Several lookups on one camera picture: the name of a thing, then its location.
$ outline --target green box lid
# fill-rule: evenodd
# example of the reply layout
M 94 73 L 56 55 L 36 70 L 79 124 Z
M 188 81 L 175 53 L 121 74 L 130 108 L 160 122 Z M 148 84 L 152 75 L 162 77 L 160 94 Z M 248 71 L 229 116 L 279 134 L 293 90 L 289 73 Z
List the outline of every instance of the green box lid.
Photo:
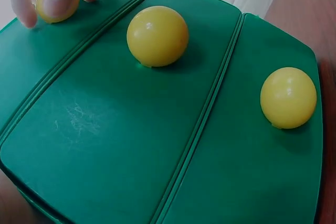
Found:
M 126 32 L 154 5 L 183 16 L 190 43 L 175 64 L 150 69 Z M 0 48 L 0 165 L 53 221 L 313 222 L 316 59 L 262 19 L 220 0 L 99 0 L 35 30 L 14 21 Z M 313 117 L 293 131 L 272 127 L 259 102 L 267 76 L 287 66 L 318 91 Z

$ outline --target curved edge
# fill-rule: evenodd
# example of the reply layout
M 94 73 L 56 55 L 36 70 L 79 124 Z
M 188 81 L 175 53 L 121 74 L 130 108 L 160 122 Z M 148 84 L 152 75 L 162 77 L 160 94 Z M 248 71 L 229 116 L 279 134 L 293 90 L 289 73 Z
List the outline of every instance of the curved edge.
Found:
M 45 76 L 34 86 L 27 97 L 22 101 L 18 108 L 14 111 L 11 118 L 4 126 L 2 132 L 0 132 L 0 169 L 8 176 L 8 178 L 16 185 L 19 192 L 23 197 L 42 214 L 48 217 L 55 223 L 72 223 L 66 219 L 56 210 L 51 208 L 46 202 L 44 202 L 33 191 L 26 188 L 23 182 L 20 181 L 14 174 L 7 169 L 6 165 L 2 162 L 2 146 L 15 126 L 20 122 L 29 109 L 35 104 L 39 97 L 52 85 L 52 83 L 98 38 L 100 38 L 108 29 L 115 25 L 126 14 L 132 11 L 136 6 L 141 4 L 144 0 L 130 0 L 123 7 L 119 9 L 110 18 L 106 19 L 95 31 L 93 31 L 88 37 L 86 37 L 80 44 L 78 44 L 73 50 L 65 55 L 51 70 L 49 70 Z M 16 19 L 13 19 L 6 27 L 9 27 Z
M 194 156 L 199 140 L 201 139 L 203 129 L 206 125 L 207 119 L 212 111 L 212 107 L 216 101 L 218 92 L 221 88 L 221 84 L 224 80 L 224 76 L 229 65 L 232 53 L 236 46 L 237 39 L 239 37 L 242 25 L 244 23 L 245 15 L 241 14 L 237 20 L 236 29 L 232 34 L 231 41 L 227 47 L 226 53 L 223 57 L 223 61 L 218 69 L 217 75 L 210 89 L 208 97 L 204 103 L 200 116 L 195 124 L 194 130 L 191 133 L 190 139 L 186 145 L 186 148 L 180 158 L 180 161 L 175 169 L 171 181 L 169 182 L 167 189 L 150 221 L 150 224 L 163 223 L 164 218 L 173 202 L 175 195 L 180 187 L 184 175 L 189 167 L 189 164 Z

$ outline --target plastic ball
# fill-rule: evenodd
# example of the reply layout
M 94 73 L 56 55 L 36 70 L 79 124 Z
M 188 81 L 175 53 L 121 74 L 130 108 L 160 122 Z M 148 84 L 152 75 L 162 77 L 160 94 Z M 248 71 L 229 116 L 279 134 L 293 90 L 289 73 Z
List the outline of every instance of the plastic ball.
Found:
M 51 23 L 57 23 L 57 22 L 64 21 L 68 19 L 69 17 L 71 17 L 78 9 L 79 0 L 73 0 L 73 3 L 71 7 L 69 8 L 69 10 L 64 15 L 62 15 L 61 17 L 57 17 L 57 18 L 49 17 L 48 15 L 46 15 L 44 12 L 43 5 L 44 5 L 44 0 L 36 0 L 36 3 L 35 3 L 36 12 L 45 22 L 51 24 Z
M 131 53 L 147 67 L 174 63 L 184 53 L 188 40 L 188 27 L 183 17 L 165 6 L 152 6 L 140 11 L 127 30 Z
M 314 83 L 292 67 L 273 72 L 264 82 L 260 104 L 265 117 L 279 129 L 294 129 L 313 115 L 317 102 Z

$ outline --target yellow ball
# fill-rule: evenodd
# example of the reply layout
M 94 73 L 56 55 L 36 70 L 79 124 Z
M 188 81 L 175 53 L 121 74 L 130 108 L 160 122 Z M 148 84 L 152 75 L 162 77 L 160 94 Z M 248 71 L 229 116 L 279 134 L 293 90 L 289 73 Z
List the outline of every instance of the yellow ball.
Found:
M 152 6 L 140 11 L 127 30 L 131 53 L 147 67 L 174 63 L 184 53 L 188 40 L 188 27 L 183 17 L 165 6 Z
M 61 21 L 64 21 L 64 20 L 70 18 L 75 13 L 75 11 L 78 9 L 78 6 L 79 6 L 79 0 L 73 0 L 73 3 L 71 5 L 71 7 L 69 8 L 69 10 L 67 11 L 67 13 L 65 13 L 61 17 L 52 18 L 52 17 L 49 17 L 48 15 L 45 14 L 45 12 L 43 10 L 44 9 L 43 8 L 43 2 L 44 2 L 44 0 L 36 0 L 36 3 L 35 3 L 36 12 L 45 22 L 50 23 L 50 24 L 61 22 Z
M 264 82 L 260 104 L 274 127 L 293 129 L 313 115 L 317 94 L 310 77 L 297 68 L 280 68 Z

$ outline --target ping pong ball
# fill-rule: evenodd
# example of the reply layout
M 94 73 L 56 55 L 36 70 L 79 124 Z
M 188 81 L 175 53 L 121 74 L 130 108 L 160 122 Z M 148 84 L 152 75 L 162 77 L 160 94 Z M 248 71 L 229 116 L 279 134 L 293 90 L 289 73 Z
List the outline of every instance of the ping pong ball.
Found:
M 64 15 L 62 15 L 61 17 L 53 18 L 53 17 L 49 17 L 44 12 L 43 2 L 44 0 L 36 0 L 36 3 L 35 3 L 36 12 L 45 22 L 50 23 L 50 24 L 61 22 L 61 21 L 68 19 L 75 13 L 75 11 L 78 9 L 78 6 L 79 6 L 79 0 L 73 0 L 73 3 L 71 4 L 69 10 Z
M 144 66 L 163 67 L 177 61 L 189 40 L 183 17 L 165 6 L 140 11 L 127 29 L 127 44 L 133 56 Z
M 297 68 L 280 68 L 264 82 L 260 105 L 265 117 L 279 129 L 293 129 L 305 124 L 317 102 L 314 83 Z

